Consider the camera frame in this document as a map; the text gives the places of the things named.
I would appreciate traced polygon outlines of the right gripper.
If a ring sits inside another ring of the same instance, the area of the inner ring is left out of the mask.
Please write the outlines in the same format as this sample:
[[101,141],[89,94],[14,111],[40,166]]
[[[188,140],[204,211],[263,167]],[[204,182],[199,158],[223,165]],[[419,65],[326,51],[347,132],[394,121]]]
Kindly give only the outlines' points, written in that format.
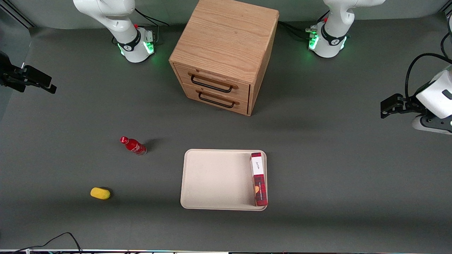
[[10,87],[23,93],[26,86],[35,86],[48,93],[55,94],[57,87],[51,84],[52,78],[30,65],[17,67],[10,62],[10,58],[3,51],[0,52],[1,86]]

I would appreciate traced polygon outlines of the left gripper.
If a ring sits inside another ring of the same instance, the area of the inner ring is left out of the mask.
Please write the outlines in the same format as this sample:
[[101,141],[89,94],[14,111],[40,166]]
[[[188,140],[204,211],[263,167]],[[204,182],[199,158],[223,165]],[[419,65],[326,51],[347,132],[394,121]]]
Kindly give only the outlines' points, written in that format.
[[[451,69],[444,69],[436,74],[431,83],[416,95],[417,100],[436,117],[445,119],[452,114],[452,78]],[[381,103],[380,118],[394,114],[422,114],[413,96],[405,97],[396,93],[389,97],[389,105]]]

